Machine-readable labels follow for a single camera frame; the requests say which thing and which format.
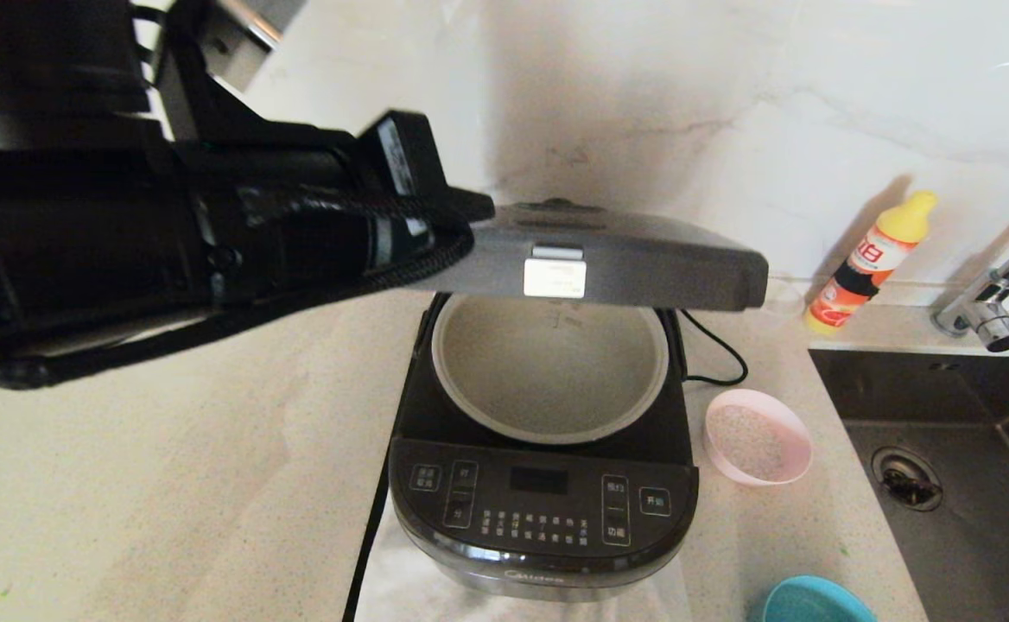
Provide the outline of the black rice cooker lid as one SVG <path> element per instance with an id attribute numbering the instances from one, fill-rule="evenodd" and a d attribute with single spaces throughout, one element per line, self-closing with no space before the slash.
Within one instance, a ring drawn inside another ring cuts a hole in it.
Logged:
<path id="1" fill-rule="evenodd" d="M 682 221 L 567 200 L 500 206 L 473 251 L 419 290 L 644 308 L 760 308 L 760 252 Z"/>

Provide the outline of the stainless steel sink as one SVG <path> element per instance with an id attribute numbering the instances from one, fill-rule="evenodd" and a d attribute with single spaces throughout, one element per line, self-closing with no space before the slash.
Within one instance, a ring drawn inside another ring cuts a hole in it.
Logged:
<path id="1" fill-rule="evenodd" d="M 1009 622 L 1009 357 L 814 350 L 930 622 Z M 942 505 L 909 511 L 869 460 L 899 446 L 929 461 Z"/>

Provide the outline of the white raw rice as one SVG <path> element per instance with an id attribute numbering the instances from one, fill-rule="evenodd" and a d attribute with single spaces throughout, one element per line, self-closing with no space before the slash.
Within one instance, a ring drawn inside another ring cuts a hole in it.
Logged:
<path id="1" fill-rule="evenodd" d="M 768 418 L 749 407 L 727 405 L 707 418 L 714 447 L 748 476 L 777 480 L 784 470 L 784 445 Z"/>

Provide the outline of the black rice cooker base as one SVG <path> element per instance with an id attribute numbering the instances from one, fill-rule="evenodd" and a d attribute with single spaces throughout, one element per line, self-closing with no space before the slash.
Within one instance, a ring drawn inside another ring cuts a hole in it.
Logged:
<path id="1" fill-rule="evenodd" d="M 675 310 L 653 308 L 671 357 L 655 404 L 603 440 L 541 445 L 484 428 L 442 389 L 430 341 L 453 295 L 435 295 L 422 315 L 391 430 L 389 493 L 405 535 L 454 581 L 504 597 L 604 600 L 663 569 L 701 489 Z"/>

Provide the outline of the white translucent mat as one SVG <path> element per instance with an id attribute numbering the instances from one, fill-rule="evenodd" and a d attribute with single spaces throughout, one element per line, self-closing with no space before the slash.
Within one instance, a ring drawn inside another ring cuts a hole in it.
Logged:
<path id="1" fill-rule="evenodd" d="M 608 600 L 552 602 L 488 594 L 445 576 L 384 505 L 354 622 L 695 622 L 681 564 Z"/>

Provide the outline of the teal plastic bowl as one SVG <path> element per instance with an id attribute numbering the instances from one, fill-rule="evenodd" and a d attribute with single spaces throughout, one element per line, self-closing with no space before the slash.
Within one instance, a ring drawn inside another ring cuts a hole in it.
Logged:
<path id="1" fill-rule="evenodd" d="M 780 581 L 750 622 L 879 622 L 863 601 L 823 576 L 798 575 Z"/>

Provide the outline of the yellow capped detergent bottle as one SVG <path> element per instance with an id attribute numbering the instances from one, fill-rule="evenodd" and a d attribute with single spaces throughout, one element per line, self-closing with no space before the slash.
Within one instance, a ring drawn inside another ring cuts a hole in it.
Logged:
<path id="1" fill-rule="evenodd" d="M 915 192 L 880 213 L 806 308 L 805 326 L 825 335 L 839 331 L 927 239 L 930 215 L 938 204 L 936 194 Z"/>

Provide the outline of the pink plastic bowl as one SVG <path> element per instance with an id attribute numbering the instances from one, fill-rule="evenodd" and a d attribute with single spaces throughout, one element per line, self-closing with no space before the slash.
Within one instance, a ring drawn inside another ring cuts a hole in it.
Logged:
<path id="1" fill-rule="evenodd" d="M 725 457 L 721 456 L 719 450 L 714 447 L 714 442 L 709 437 L 707 418 L 718 412 L 722 406 L 738 405 L 749 407 L 758 412 L 770 421 L 781 437 L 784 445 L 784 470 L 777 480 L 761 480 L 739 472 L 728 463 Z M 719 394 L 708 405 L 708 409 L 703 415 L 701 425 L 703 433 L 703 447 L 711 460 L 711 464 L 719 470 L 734 483 L 750 487 L 780 486 L 794 483 L 809 471 L 813 460 L 813 442 L 811 433 L 800 417 L 793 413 L 789 406 L 778 401 L 772 395 L 757 390 L 737 389 L 727 390 Z"/>

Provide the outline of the black strip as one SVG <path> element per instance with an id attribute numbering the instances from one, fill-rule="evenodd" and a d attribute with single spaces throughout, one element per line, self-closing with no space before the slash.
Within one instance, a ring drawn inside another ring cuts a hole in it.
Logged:
<path id="1" fill-rule="evenodd" d="M 377 489 L 375 489 L 374 497 L 371 501 L 371 510 L 369 518 L 366 521 L 358 558 L 356 558 L 349 593 L 347 594 L 346 602 L 344 602 L 341 622 L 355 622 L 356 612 L 359 609 L 359 600 L 361 600 L 364 576 L 367 564 L 369 564 L 371 549 L 373 549 L 375 540 L 377 540 L 378 529 L 382 521 L 387 498 L 389 498 L 389 469 L 383 467 L 381 473 L 379 473 Z"/>

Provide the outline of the metal sink drain strainer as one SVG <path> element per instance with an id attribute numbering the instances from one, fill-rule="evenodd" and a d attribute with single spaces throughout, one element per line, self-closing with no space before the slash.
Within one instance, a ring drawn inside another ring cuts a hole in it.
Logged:
<path id="1" fill-rule="evenodd" d="M 942 505 L 942 480 L 929 461 L 912 450 L 899 446 L 877 448 L 869 467 L 879 489 L 909 511 L 932 512 Z"/>

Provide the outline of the grey inner pot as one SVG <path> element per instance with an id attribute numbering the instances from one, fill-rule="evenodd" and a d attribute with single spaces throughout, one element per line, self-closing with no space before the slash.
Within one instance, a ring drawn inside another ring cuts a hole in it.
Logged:
<path id="1" fill-rule="evenodd" d="M 510 440 L 574 445 L 629 428 L 668 377 L 653 308 L 453 295 L 432 330 L 439 383 Z"/>

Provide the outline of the chrome faucet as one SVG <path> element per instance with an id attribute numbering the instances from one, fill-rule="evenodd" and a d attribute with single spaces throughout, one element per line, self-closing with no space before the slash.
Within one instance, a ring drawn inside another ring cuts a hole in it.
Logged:
<path id="1" fill-rule="evenodd" d="M 936 330 L 963 338 L 977 336 L 988 352 L 1009 351 L 1009 260 L 981 273 L 947 306 L 931 315 Z"/>

